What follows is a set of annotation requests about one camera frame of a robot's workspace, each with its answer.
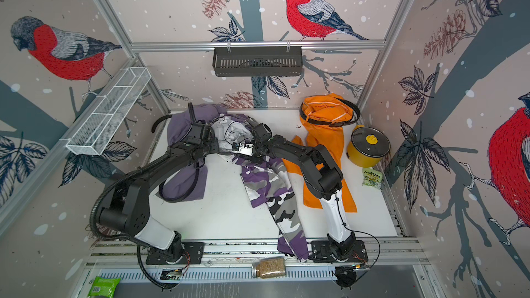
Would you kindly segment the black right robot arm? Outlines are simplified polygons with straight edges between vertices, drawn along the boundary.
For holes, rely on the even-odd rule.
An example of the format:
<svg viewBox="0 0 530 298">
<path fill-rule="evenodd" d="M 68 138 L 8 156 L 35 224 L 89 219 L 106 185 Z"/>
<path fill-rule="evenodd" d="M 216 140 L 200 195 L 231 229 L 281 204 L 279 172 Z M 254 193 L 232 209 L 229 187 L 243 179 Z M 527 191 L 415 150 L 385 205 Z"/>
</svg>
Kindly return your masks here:
<svg viewBox="0 0 530 298">
<path fill-rule="evenodd" d="M 233 150 L 238 152 L 235 162 L 241 167 L 242 182 L 252 207 L 265 205 L 278 227 L 280 252 L 300 262 L 368 262 L 362 242 L 345 222 L 342 171 L 324 146 L 298 145 L 272 135 L 267 125 L 259 124 L 252 137 Z M 286 161 L 299 167 L 310 194 L 323 207 L 328 223 L 323 251 L 311 252 L 308 248 Z"/>
</svg>

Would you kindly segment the purple camouflage trousers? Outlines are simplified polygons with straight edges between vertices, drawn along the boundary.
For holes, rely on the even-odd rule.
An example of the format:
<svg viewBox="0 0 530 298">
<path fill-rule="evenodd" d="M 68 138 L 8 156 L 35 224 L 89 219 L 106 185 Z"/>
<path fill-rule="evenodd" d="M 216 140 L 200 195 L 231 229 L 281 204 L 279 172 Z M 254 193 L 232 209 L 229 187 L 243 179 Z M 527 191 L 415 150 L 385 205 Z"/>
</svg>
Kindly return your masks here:
<svg viewBox="0 0 530 298">
<path fill-rule="evenodd" d="M 221 114 L 211 124 L 219 142 L 220 157 L 241 168 L 240 177 L 253 208 L 267 206 L 279 230 L 277 249 L 297 257 L 300 262 L 309 258 L 306 236 L 298 214 L 295 192 L 288 178 L 287 168 L 279 158 L 265 157 L 262 161 L 252 162 L 241 155 L 229 154 L 221 133 L 224 125 L 230 121 L 250 125 L 245 115 Z"/>
</svg>

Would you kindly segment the lilac purple trousers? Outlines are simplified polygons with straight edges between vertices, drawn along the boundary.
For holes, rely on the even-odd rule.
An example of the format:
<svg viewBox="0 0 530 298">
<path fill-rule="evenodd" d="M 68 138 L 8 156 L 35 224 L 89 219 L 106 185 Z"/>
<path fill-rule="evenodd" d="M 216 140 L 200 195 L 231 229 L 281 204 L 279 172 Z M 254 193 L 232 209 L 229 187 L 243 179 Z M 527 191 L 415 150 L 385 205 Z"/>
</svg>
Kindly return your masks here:
<svg viewBox="0 0 530 298">
<path fill-rule="evenodd" d="M 221 114 L 242 115 L 233 113 L 230 114 L 226 111 L 224 107 L 214 104 L 202 104 L 194 106 L 192 103 L 189 103 L 189 107 L 186 112 L 189 112 L 191 123 L 201 122 L 210 126 L 213 123 L 213 120 L 219 117 Z M 174 114 L 172 116 L 172 119 L 175 119 L 176 115 L 177 114 Z M 197 199 L 195 200 L 202 199 L 206 190 L 206 179 L 208 175 L 208 168 L 206 166 L 206 156 L 210 154 L 220 155 L 221 152 L 218 151 L 218 153 L 200 153 L 193 146 L 184 143 L 184 139 L 182 139 L 180 142 L 174 143 L 171 146 L 168 145 L 168 154 L 169 159 L 171 160 L 171 166 L 170 177 L 168 179 L 165 179 L 167 183 L 182 168 L 186 168 L 187 166 L 197 163 L 200 165 L 200 180 L 198 185 L 195 187 L 192 196 L 197 197 Z"/>
</svg>

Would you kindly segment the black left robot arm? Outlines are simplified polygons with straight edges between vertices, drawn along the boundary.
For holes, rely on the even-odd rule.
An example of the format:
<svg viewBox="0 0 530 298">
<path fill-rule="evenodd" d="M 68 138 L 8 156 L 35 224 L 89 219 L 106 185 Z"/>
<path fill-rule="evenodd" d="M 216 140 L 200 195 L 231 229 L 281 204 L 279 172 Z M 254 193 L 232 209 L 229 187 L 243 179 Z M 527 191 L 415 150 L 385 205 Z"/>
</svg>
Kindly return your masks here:
<svg viewBox="0 0 530 298">
<path fill-rule="evenodd" d="M 142 248 L 164 262 L 183 260 L 185 268 L 190 266 L 192 257 L 182 244 L 181 234 L 153 218 L 150 194 L 155 188 L 163 191 L 170 176 L 191 167 L 192 183 L 188 190 L 172 198 L 171 202 L 188 199 L 198 185 L 206 156 L 216 152 L 216 144 L 217 139 L 208 124 L 193 122 L 184 138 L 170 145 L 163 156 L 116 179 L 104 189 L 92 207 L 89 226 L 94 236 L 102 241 L 128 240 L 135 243 L 142 273 L 163 291 L 171 291 L 174 285 L 161 283 L 147 272 L 142 261 Z"/>
</svg>

